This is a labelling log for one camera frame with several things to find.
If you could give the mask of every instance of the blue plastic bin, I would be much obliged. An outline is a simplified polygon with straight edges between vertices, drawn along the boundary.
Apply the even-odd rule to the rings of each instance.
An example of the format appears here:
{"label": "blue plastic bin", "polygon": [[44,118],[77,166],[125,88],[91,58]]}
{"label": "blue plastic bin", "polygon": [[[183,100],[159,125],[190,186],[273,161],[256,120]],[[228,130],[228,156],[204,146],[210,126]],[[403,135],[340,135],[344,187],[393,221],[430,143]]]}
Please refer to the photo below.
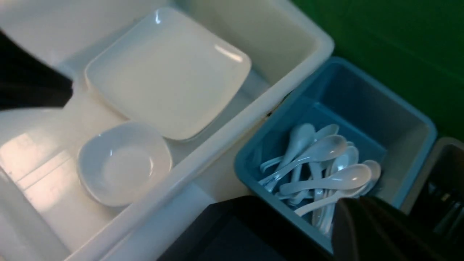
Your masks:
{"label": "blue plastic bin", "polygon": [[[302,123],[311,123],[317,130],[338,124],[339,134],[359,149],[360,162],[373,159],[382,165],[382,176],[370,194],[396,208],[405,199],[437,136],[427,116],[341,58],[330,58],[287,97],[239,151],[235,172],[256,195],[331,253],[329,238],[307,222],[310,215],[297,216],[258,184],[273,171],[262,174],[260,164],[283,155],[291,128]],[[280,184],[289,178],[287,175]]]}

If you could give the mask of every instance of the white square plate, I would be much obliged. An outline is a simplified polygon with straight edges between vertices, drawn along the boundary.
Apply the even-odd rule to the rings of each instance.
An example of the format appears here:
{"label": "white square plate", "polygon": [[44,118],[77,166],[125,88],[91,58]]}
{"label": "white square plate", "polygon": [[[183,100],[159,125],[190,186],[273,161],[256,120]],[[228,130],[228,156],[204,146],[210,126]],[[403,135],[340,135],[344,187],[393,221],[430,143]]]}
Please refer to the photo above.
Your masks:
{"label": "white square plate", "polygon": [[91,61],[85,76],[127,117],[166,138],[186,140],[221,113],[250,68],[239,49],[164,7]]}

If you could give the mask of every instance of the black object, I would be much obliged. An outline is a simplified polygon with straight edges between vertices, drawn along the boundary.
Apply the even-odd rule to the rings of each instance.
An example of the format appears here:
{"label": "black object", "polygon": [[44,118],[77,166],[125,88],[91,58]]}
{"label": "black object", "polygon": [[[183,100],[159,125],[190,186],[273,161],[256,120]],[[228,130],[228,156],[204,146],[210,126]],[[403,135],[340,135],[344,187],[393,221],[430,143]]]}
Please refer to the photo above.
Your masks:
{"label": "black object", "polygon": [[72,81],[23,51],[0,30],[0,110],[64,107]]}
{"label": "black object", "polygon": [[333,257],[254,196],[212,204],[158,261],[327,261]]}
{"label": "black object", "polygon": [[464,143],[437,141],[401,210],[448,243],[464,244]]}
{"label": "black object", "polygon": [[453,261],[464,253],[378,198],[337,202],[332,247],[337,261]]}

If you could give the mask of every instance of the green wall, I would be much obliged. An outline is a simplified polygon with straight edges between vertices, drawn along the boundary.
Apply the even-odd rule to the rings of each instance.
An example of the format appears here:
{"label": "green wall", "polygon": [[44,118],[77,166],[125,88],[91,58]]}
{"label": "green wall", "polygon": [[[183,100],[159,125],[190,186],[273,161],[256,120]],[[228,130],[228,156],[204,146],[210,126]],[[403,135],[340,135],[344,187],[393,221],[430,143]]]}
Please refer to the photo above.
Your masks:
{"label": "green wall", "polygon": [[293,0],[344,57],[464,141],[464,1]]}

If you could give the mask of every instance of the plate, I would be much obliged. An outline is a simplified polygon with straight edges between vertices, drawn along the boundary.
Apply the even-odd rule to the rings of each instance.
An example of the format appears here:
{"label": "plate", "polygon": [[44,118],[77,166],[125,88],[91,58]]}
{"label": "plate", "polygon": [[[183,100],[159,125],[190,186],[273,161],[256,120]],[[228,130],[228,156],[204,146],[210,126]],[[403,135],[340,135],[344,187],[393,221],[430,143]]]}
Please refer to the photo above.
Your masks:
{"label": "plate", "polygon": [[93,137],[80,150],[81,184],[98,202],[129,205],[172,167],[163,137],[151,126],[127,122]]}
{"label": "plate", "polygon": [[227,106],[250,72],[246,54],[164,7],[91,61],[85,76],[130,119],[188,140]]}

